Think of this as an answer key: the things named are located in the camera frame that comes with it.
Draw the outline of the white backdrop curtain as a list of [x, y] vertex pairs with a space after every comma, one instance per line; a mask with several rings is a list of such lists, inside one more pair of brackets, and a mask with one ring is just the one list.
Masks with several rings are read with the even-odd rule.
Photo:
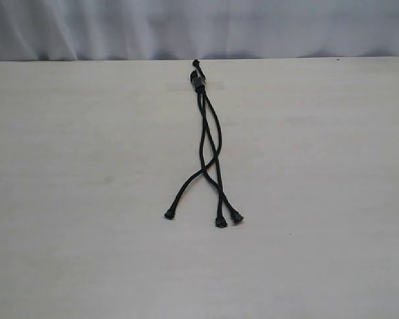
[[399, 56], [399, 1], [0, 1], [0, 60]]

